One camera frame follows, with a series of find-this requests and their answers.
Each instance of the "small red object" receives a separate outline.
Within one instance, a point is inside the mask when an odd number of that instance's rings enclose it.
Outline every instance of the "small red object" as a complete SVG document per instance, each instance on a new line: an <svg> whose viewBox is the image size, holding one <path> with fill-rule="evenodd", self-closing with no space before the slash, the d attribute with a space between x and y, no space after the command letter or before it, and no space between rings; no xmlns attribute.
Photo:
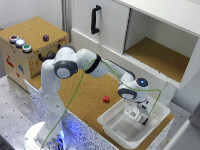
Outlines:
<svg viewBox="0 0 200 150"><path fill-rule="evenodd" d="M49 41L49 36L48 35L44 35L43 36L43 41L48 42Z"/></svg>
<svg viewBox="0 0 200 150"><path fill-rule="evenodd" d="M105 96L103 97L103 102L104 102L104 103L109 103L109 96L106 96L106 95L105 95Z"/></svg>

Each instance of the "wooden shelf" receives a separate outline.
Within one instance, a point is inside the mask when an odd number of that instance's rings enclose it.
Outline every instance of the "wooden shelf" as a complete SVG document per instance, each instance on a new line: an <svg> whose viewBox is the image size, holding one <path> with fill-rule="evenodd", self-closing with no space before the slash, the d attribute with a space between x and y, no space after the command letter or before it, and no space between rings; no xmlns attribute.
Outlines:
<svg viewBox="0 0 200 150"><path fill-rule="evenodd" d="M178 82L181 82L190 60L149 38L144 38L125 53Z"/></svg>

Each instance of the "wooden box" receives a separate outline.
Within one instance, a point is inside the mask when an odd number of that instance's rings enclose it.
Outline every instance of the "wooden box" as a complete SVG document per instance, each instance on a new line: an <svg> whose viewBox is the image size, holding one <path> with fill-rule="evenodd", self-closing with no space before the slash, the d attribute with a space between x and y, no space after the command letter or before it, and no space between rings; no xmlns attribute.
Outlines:
<svg viewBox="0 0 200 150"><path fill-rule="evenodd" d="M17 35L19 39L24 39L26 44L30 44L32 52L23 53L15 44L10 44L9 38L12 35ZM44 35L49 35L49 41L43 41ZM56 53L60 46L67 44L69 44L68 34L40 17L0 31L0 50L5 71L26 90L28 89L24 79L28 81L40 74L42 61L38 54L47 57L49 52Z"/></svg>

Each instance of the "black ring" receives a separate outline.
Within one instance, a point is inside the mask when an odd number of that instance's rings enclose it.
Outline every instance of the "black ring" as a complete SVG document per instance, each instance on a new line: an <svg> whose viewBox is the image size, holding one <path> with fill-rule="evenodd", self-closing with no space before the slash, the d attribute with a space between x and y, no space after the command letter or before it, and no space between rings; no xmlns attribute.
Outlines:
<svg viewBox="0 0 200 150"><path fill-rule="evenodd" d="M92 66L88 70L85 71L85 73L90 74L91 72L93 72L96 69L96 67L99 65L100 61L101 61L101 57L97 55L96 60L94 61Z"/></svg>

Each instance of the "cabinet door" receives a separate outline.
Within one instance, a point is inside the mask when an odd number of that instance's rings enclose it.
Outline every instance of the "cabinet door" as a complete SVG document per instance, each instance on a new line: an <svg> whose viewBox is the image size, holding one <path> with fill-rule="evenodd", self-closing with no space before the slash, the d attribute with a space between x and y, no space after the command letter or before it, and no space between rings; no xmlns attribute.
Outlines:
<svg viewBox="0 0 200 150"><path fill-rule="evenodd" d="M96 5L96 28L91 33L92 10ZM122 54L128 24L129 8L113 0L74 0L73 29L117 53Z"/></svg>

